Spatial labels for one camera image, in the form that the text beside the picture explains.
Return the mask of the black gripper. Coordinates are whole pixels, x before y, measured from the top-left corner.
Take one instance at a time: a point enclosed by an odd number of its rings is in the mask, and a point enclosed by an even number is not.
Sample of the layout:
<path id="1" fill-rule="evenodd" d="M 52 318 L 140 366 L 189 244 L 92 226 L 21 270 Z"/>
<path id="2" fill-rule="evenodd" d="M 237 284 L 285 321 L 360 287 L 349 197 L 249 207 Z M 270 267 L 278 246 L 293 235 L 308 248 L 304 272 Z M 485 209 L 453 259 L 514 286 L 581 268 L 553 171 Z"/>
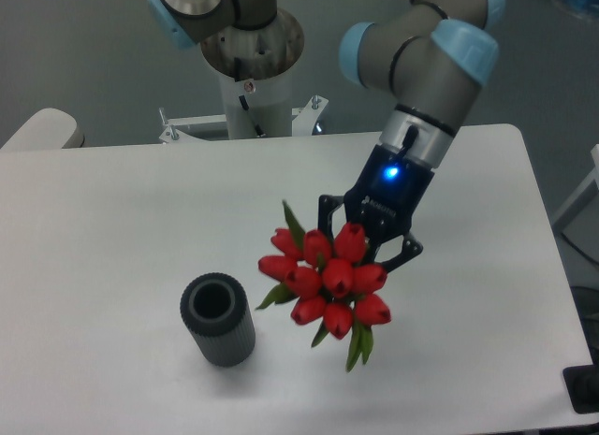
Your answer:
<path id="1" fill-rule="evenodd" d="M 334 239 L 333 215 L 344 208 L 346 221 L 363 227 L 369 240 L 364 263 L 392 272 L 423 252 L 423 245 L 410 231 L 413 214 L 434 172 L 382 145 L 373 148 L 355 185 L 344 196 L 318 198 L 317 229 Z M 399 251 L 387 260 L 376 256 L 384 243 L 400 237 Z"/>

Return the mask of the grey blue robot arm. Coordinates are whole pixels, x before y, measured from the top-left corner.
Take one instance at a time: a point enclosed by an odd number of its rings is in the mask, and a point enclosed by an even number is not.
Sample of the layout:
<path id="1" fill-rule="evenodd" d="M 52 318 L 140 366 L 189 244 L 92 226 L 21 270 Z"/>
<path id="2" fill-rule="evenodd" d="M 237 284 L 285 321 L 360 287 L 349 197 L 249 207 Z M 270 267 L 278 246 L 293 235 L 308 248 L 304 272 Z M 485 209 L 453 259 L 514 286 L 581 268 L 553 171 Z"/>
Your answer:
<path id="1" fill-rule="evenodd" d="M 157 23 L 181 49 L 200 48 L 221 77 L 231 138 L 289 136 L 298 131 L 287 74 L 300 59 L 304 34 L 277 0 L 148 0 Z M 343 196 L 321 196 L 319 229 L 330 234 L 336 210 L 364 227 L 373 261 L 402 240 L 383 263 L 393 271 L 422 251 L 413 214 L 458 134 L 499 55 L 489 28 L 505 0 L 410 0 L 386 23 L 361 22 L 343 36 L 339 66 L 356 85 L 396 101 L 356 184 Z"/>

